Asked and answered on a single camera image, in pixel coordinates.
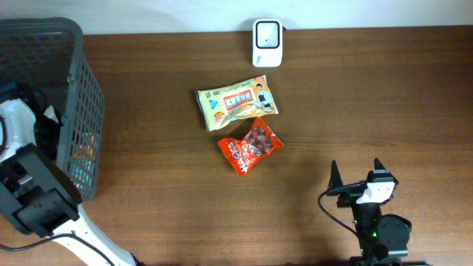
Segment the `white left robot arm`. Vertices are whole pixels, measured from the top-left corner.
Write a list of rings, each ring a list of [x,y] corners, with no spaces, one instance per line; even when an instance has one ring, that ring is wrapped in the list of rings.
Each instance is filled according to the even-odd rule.
[[[1,215],[40,241],[8,252],[56,242],[86,265],[140,265],[88,217],[80,192],[55,164],[62,123],[46,95],[26,84],[1,86]]]

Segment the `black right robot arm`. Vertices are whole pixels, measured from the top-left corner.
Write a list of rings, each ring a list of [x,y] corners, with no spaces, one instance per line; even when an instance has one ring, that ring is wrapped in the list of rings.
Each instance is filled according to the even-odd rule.
[[[331,163],[330,180],[325,195],[337,197],[338,208],[350,208],[352,233],[358,239],[360,256],[352,256],[350,265],[404,265],[412,223],[395,214],[383,214],[381,206],[394,196],[398,180],[379,159],[374,169],[358,183],[344,184],[336,164]]]

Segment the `small green tissue pack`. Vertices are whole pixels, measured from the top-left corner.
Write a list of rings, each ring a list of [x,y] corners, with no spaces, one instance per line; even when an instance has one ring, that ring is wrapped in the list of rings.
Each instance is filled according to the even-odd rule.
[[[82,163],[73,163],[70,173],[72,176],[78,178],[87,185],[92,185],[92,176],[90,175],[91,170],[92,164],[90,162],[83,161]]]

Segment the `small orange packet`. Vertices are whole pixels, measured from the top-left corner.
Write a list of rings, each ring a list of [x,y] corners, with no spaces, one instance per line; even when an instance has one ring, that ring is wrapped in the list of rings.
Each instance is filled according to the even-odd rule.
[[[74,159],[86,159],[96,161],[98,156],[98,138],[94,135],[87,134],[86,138],[79,139],[79,146],[75,148],[73,153]]]

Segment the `red snack bag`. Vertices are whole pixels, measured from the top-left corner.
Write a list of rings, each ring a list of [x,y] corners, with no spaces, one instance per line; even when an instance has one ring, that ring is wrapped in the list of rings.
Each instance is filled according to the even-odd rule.
[[[217,142],[226,160],[239,176],[246,175],[259,161],[284,147],[261,117],[241,140],[223,138]]]

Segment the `beige wet wipes pack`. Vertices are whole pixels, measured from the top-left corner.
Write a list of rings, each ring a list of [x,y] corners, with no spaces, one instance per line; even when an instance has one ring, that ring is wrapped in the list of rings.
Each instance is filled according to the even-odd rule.
[[[279,114],[265,75],[195,94],[208,132],[235,120]]]

